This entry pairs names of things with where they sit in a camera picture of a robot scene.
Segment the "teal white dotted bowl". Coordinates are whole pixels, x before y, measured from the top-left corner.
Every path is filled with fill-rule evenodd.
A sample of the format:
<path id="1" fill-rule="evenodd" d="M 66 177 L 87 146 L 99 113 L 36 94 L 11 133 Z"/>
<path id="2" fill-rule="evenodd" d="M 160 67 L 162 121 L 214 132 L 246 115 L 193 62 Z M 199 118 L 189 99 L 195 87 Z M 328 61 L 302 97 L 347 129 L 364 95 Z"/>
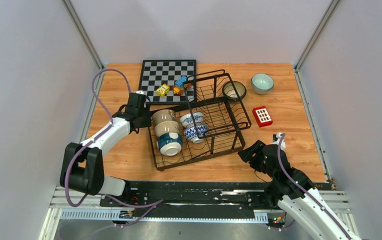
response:
<path id="1" fill-rule="evenodd" d="M 171 157 L 182 150 L 183 139 L 175 132 L 164 133 L 157 139 L 156 145 L 162 155 Z"/>

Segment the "black wire dish rack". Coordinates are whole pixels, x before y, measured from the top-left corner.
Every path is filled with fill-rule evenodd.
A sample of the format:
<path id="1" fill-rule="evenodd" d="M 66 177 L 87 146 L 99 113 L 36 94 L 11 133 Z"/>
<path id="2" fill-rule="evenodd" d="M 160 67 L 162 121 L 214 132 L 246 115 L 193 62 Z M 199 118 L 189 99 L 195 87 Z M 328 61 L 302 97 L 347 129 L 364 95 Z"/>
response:
<path id="1" fill-rule="evenodd" d="M 251 120 L 240 90 L 224 69 L 187 77 L 185 103 L 151 111 L 155 168 L 164 171 L 243 150 Z"/>

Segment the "black patterned rim bowl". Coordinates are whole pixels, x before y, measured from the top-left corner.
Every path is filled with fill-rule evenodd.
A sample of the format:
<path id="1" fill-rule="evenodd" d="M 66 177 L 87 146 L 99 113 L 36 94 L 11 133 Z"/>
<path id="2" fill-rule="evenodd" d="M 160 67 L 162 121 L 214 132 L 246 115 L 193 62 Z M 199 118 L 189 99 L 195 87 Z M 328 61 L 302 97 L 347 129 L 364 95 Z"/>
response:
<path id="1" fill-rule="evenodd" d="M 247 89 L 241 82 L 229 81 L 222 86 L 222 94 L 224 97 L 245 97 L 247 94 Z"/>

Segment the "white grid pattern bowl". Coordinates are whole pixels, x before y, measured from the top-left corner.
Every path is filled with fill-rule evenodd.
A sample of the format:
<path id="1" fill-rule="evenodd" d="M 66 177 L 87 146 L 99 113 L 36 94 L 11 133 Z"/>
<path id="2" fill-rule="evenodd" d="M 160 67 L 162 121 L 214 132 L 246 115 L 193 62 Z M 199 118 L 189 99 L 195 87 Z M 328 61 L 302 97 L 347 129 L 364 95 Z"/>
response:
<path id="1" fill-rule="evenodd" d="M 257 73 L 251 78 L 252 89 L 269 90 L 274 87 L 274 80 L 271 76 L 265 73 Z"/>

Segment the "teal glazed large bowl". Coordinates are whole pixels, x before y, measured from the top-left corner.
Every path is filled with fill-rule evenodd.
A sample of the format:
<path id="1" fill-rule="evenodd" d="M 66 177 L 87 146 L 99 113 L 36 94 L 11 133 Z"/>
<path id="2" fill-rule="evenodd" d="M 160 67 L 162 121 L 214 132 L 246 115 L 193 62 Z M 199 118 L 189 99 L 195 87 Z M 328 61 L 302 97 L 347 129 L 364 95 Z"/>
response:
<path id="1" fill-rule="evenodd" d="M 242 101 L 245 97 L 230 97 L 230 96 L 226 96 L 225 98 L 228 101 L 230 101 L 230 102 L 239 102 L 239 101 Z"/>

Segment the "pale green celadon bowl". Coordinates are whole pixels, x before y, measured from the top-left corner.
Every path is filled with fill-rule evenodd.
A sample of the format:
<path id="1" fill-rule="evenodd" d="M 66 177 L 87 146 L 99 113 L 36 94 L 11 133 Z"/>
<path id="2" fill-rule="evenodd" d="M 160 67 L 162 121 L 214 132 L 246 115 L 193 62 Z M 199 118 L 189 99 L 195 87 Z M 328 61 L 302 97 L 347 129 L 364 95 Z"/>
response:
<path id="1" fill-rule="evenodd" d="M 253 89 L 253 91 L 258 95 L 266 95 L 271 92 L 271 89 Z"/>

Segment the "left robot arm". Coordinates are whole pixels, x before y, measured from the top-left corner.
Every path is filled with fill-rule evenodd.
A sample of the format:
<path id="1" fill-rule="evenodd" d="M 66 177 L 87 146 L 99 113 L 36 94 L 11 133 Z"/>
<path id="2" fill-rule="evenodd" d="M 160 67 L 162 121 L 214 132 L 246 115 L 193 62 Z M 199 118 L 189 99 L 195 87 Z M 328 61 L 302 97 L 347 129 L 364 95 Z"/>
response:
<path id="1" fill-rule="evenodd" d="M 119 206 L 128 206 L 132 193 L 129 182 L 104 172 L 104 156 L 123 138 L 152 124 L 150 104 L 141 107 L 122 105 L 104 128 L 92 137 L 69 143 L 64 152 L 60 184 L 65 189 L 87 195 L 112 195 Z"/>

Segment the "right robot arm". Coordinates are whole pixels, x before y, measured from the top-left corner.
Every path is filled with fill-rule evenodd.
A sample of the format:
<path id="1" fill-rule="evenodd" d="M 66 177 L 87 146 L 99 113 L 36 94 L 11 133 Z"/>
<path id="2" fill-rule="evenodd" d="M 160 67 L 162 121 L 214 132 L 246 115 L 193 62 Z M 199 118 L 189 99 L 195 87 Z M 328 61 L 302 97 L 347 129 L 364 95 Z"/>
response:
<path id="1" fill-rule="evenodd" d="M 285 211 L 314 240 L 360 239 L 328 206 L 309 177 L 290 165 L 283 144 L 282 139 L 271 144 L 258 140 L 238 152 L 244 163 L 271 178 L 259 203 Z"/>

